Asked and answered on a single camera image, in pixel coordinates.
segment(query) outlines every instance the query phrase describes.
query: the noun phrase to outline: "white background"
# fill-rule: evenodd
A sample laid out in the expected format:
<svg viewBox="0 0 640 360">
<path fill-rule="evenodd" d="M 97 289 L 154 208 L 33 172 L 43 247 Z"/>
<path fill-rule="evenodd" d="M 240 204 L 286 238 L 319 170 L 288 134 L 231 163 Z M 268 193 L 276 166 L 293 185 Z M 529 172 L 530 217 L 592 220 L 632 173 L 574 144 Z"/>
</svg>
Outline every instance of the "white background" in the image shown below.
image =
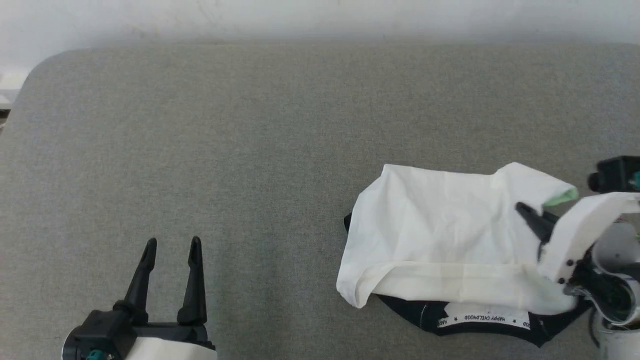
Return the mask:
<svg viewBox="0 0 640 360">
<path fill-rule="evenodd" d="M 640 0 L 1 0 L 0 95 L 69 49 L 294 40 L 638 44 Z"/>
</svg>

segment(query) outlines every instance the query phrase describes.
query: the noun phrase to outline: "teal connector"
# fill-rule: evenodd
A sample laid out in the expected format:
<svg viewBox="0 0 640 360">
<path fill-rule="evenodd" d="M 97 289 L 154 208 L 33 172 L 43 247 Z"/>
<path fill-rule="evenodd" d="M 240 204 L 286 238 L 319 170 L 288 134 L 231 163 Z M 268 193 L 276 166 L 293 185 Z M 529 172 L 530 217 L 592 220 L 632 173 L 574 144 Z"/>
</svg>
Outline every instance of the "teal connector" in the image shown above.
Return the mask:
<svg viewBox="0 0 640 360">
<path fill-rule="evenodd" d="M 92 350 L 86 360 L 107 360 L 107 356 L 100 350 Z"/>
</svg>

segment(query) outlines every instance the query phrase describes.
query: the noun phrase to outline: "white fabric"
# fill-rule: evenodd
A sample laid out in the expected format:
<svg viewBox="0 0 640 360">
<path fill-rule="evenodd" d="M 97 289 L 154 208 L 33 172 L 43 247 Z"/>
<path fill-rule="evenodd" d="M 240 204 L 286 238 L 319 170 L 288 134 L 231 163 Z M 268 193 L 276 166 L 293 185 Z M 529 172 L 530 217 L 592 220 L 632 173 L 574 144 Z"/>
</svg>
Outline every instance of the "white fabric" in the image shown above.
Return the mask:
<svg viewBox="0 0 640 360">
<path fill-rule="evenodd" d="M 353 208 L 337 280 L 362 307 L 371 293 L 523 309 L 571 310 L 575 299 L 537 270 L 539 239 L 515 211 L 539 213 L 575 188 L 511 163 L 493 175 L 385 165 Z"/>
</svg>

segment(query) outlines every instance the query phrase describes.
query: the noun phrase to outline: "green fabric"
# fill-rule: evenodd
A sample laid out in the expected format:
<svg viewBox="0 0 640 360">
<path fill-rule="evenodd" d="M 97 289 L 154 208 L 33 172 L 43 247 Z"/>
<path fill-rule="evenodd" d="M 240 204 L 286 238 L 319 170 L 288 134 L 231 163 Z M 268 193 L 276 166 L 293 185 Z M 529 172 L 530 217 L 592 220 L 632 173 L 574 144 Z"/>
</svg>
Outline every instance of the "green fabric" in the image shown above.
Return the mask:
<svg viewBox="0 0 640 360">
<path fill-rule="evenodd" d="M 572 201 L 576 199 L 578 199 L 578 189 L 570 188 L 564 193 L 547 200 L 547 202 L 544 203 L 544 206 L 556 206 L 558 204 L 562 204 L 563 202 Z"/>
</svg>

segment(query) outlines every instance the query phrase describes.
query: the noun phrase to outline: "gray fabric surface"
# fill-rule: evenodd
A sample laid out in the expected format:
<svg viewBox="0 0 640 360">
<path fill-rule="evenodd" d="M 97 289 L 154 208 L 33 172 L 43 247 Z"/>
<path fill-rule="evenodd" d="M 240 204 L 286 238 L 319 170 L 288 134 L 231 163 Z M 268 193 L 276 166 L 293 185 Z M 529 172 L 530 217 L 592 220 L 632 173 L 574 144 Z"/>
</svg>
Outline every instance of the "gray fabric surface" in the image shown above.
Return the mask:
<svg viewBox="0 0 640 360">
<path fill-rule="evenodd" d="M 640 154 L 640 48 L 171 46 L 74 51 L 28 77 L 0 136 L 0 358 L 54 359 L 159 241 L 148 311 L 173 320 L 204 242 L 221 359 L 595 359 L 586 317 L 542 349 L 437 338 L 335 279 L 342 217 L 384 163 L 585 189 Z"/>
</svg>

